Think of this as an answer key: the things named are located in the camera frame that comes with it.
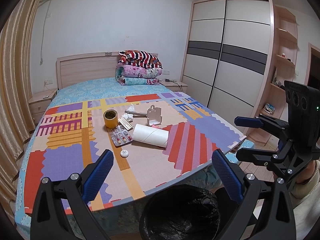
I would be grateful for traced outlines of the white sleeve forearm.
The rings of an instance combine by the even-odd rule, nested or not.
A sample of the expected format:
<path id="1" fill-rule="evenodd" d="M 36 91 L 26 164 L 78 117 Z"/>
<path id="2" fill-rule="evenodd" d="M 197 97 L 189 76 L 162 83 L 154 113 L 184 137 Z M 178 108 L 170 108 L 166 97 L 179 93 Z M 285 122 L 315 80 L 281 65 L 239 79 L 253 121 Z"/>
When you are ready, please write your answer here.
<path id="1" fill-rule="evenodd" d="M 303 239 L 319 219 L 319 160 L 300 173 L 290 192 L 296 224 L 296 239 Z"/>

